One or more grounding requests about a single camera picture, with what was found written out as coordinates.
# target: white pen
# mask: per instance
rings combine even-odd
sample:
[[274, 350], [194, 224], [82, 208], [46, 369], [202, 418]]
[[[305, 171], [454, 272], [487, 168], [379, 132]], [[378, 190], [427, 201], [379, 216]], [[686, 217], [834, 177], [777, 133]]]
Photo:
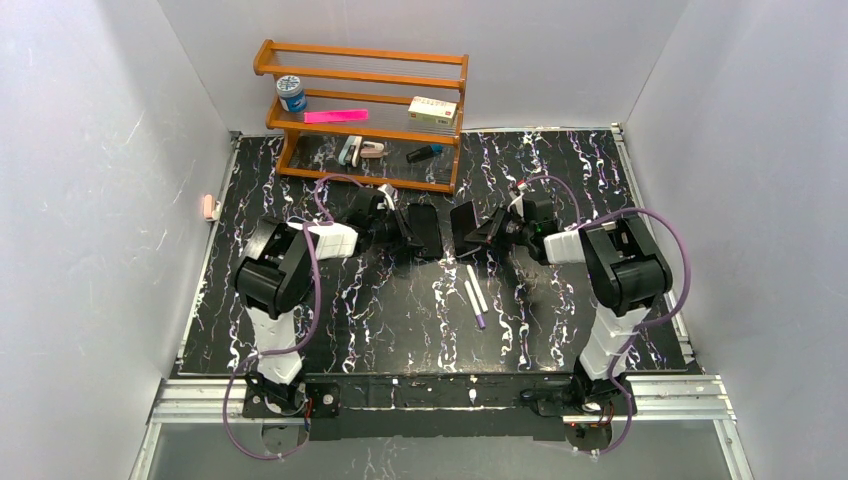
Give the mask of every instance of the white pen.
[[483, 313], [489, 311], [489, 306], [486, 305], [486, 299], [483, 298], [483, 290], [480, 289], [480, 284], [477, 283], [477, 274], [474, 273], [474, 269], [471, 265], [466, 265], [468, 267], [468, 276], [471, 277], [471, 285], [474, 286], [474, 293], [477, 294], [477, 299], [480, 300], [480, 308], [483, 310]]
[[477, 305], [477, 295], [474, 295], [474, 289], [471, 288], [471, 282], [465, 281], [465, 292], [468, 293], [468, 300], [471, 302], [471, 308], [474, 309], [474, 316], [477, 317], [477, 326], [480, 330], [486, 328], [486, 322], [483, 321], [483, 314], [480, 313], [480, 305]]

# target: small box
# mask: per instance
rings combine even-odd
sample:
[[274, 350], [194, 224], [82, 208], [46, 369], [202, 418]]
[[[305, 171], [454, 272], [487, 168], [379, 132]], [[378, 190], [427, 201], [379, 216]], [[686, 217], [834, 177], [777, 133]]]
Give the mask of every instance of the small box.
[[432, 98], [413, 97], [412, 103], [409, 105], [409, 118], [421, 122], [452, 127], [455, 114], [455, 103], [433, 100]]

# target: pink eraser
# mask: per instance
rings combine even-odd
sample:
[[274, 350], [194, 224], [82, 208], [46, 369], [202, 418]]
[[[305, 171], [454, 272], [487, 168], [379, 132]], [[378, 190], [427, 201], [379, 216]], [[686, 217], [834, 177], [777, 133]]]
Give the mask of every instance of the pink eraser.
[[206, 195], [203, 197], [203, 218], [206, 220], [217, 220], [215, 218], [215, 210], [217, 210], [217, 207], [215, 197], [212, 195]]

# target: pink ruler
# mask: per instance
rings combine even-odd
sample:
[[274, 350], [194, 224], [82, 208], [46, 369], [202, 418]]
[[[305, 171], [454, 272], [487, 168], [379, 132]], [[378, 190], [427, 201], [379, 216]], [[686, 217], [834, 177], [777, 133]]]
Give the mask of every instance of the pink ruler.
[[368, 110], [335, 110], [303, 114], [303, 123], [361, 122], [363, 120], [368, 120]]

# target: gray wall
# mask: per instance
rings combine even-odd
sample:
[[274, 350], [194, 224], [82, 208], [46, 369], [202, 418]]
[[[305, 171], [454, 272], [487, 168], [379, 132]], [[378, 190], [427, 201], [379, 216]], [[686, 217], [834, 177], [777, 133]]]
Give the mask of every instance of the gray wall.
[[159, 3], [227, 127], [258, 133], [274, 95], [252, 66], [266, 38], [468, 53], [467, 128], [620, 122], [688, 0]]
[[2, 2], [0, 92], [0, 476], [126, 478], [228, 134], [155, 0]]
[[848, 3], [694, 1], [627, 123], [758, 478], [844, 478]]

